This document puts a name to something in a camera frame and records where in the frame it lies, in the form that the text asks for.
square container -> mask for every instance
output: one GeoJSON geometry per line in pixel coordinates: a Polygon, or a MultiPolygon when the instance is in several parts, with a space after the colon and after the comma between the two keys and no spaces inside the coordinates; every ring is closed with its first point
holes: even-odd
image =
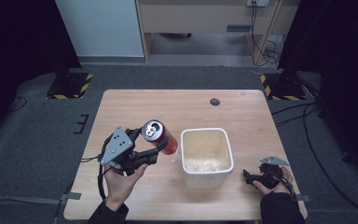
{"type": "Polygon", "coordinates": [[[234,168],[228,136],[221,128],[182,131],[181,159],[183,178],[192,189],[217,188],[234,168]]]}

gray carpet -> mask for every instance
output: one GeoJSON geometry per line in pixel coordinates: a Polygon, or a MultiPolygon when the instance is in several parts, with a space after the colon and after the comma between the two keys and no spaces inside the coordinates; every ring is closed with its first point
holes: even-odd
{"type": "MultiPolygon", "coordinates": [[[[47,100],[54,75],[24,82],[0,124],[0,197],[49,199],[44,203],[0,202],[0,223],[53,223],[57,200],[75,178],[103,92],[109,89],[256,89],[259,76],[272,68],[84,66],[94,75],[82,99],[47,100]],[[89,115],[82,134],[81,115],[89,115]]],[[[313,102],[268,101],[271,112],[313,102]]],[[[304,107],[274,115],[276,122],[301,116],[304,107]]],[[[306,118],[310,141],[325,171],[346,197],[358,204],[358,164],[341,160],[341,148],[318,112],[306,118]]],[[[307,142],[302,119],[278,128],[306,203],[307,223],[358,223],[358,208],[329,183],[307,142]]],[[[68,221],[59,213],[59,223],[68,221]]]]}

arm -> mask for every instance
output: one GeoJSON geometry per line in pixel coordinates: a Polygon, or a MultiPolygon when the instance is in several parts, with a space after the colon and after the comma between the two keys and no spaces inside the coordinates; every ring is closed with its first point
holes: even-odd
{"type": "MultiPolygon", "coordinates": [[[[283,177],[292,183],[293,177],[286,168],[282,168],[283,177]]],[[[279,183],[274,189],[268,189],[258,181],[253,183],[265,196],[261,200],[260,210],[263,224],[303,224],[297,201],[292,199],[289,189],[279,183]]]]}
{"type": "Polygon", "coordinates": [[[147,165],[144,164],[138,168],[135,174],[124,176],[121,172],[106,165],[104,167],[104,177],[108,189],[108,196],[94,211],[88,223],[124,223],[129,212],[124,202],[130,197],[136,182],[144,175],[146,167],[147,165]]]}

black sleeve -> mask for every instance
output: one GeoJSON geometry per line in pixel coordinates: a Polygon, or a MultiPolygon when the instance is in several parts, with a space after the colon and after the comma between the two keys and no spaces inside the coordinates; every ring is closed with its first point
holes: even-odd
{"type": "Polygon", "coordinates": [[[305,224],[298,202],[287,193],[271,192],[260,203],[263,224],[305,224]]]}
{"type": "Polygon", "coordinates": [[[121,224],[124,223],[129,208],[127,205],[121,205],[116,212],[106,207],[105,202],[102,202],[89,218],[88,224],[121,224]]]}

red can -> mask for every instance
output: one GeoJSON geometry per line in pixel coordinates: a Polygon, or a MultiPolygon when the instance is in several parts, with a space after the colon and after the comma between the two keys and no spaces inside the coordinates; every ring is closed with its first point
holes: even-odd
{"type": "Polygon", "coordinates": [[[167,127],[156,119],[149,120],[144,127],[142,127],[142,135],[144,139],[154,146],[156,146],[165,137],[169,137],[168,145],[161,150],[165,155],[173,154],[178,148],[178,142],[172,136],[167,127]]]}

